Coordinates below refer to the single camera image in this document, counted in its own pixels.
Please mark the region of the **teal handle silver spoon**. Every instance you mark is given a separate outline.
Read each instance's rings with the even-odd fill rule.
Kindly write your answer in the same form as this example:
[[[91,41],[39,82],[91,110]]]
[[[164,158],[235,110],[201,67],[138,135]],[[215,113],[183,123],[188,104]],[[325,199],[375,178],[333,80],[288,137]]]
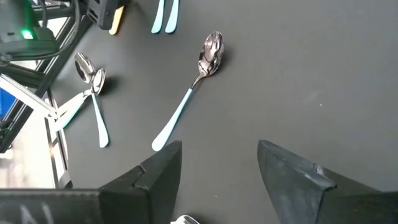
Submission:
[[[67,126],[90,95],[99,94],[99,92],[103,88],[105,78],[105,69],[100,68],[93,76],[91,87],[89,89],[77,94],[58,109],[58,112],[60,113],[60,118],[56,120],[56,122],[54,122],[54,131],[60,131],[65,126]]]

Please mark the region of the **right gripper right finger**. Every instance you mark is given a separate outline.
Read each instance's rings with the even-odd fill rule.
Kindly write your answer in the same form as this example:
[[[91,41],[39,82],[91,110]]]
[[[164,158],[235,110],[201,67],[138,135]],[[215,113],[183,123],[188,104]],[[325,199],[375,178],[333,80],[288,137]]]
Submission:
[[[374,189],[266,140],[257,160],[280,224],[398,224],[398,190]]]

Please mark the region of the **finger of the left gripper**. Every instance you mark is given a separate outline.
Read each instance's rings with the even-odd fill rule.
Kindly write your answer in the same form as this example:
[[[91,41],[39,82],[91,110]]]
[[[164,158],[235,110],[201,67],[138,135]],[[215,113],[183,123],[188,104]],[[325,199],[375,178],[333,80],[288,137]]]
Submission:
[[[87,3],[87,16],[100,29],[110,30],[114,14],[122,6],[122,0],[88,0]]]

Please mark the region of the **black table frame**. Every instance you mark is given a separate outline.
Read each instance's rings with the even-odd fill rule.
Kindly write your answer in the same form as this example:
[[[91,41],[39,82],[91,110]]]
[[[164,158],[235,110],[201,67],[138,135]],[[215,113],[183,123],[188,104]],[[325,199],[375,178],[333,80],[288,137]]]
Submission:
[[[0,66],[0,72],[7,72],[45,102],[59,107],[53,94],[55,81],[64,66],[72,62],[75,47],[93,23],[84,16],[75,29],[74,18],[63,17],[53,20],[52,25],[57,41],[69,44],[64,53],[53,59]],[[53,130],[53,121],[14,100],[1,122],[5,126],[0,128],[0,189],[71,185],[65,135]]]

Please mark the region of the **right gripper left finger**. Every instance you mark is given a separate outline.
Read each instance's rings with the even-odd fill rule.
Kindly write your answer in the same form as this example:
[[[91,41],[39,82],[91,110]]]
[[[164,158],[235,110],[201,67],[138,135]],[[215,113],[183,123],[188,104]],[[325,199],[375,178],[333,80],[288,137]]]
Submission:
[[[182,142],[174,141],[100,188],[104,224],[170,224],[182,169]]]

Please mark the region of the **black table mat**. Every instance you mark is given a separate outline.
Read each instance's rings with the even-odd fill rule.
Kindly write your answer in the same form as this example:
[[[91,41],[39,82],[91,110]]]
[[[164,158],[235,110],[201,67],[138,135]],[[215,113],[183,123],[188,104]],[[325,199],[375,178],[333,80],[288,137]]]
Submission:
[[[97,188],[153,154],[198,75],[214,31],[218,71],[190,97],[174,210],[204,224],[279,224],[256,158],[261,139],[381,191],[398,190],[398,0],[180,0],[173,34],[151,33],[158,0],[132,0],[116,35],[76,46],[106,70],[100,148],[87,101],[65,129],[76,188]]]

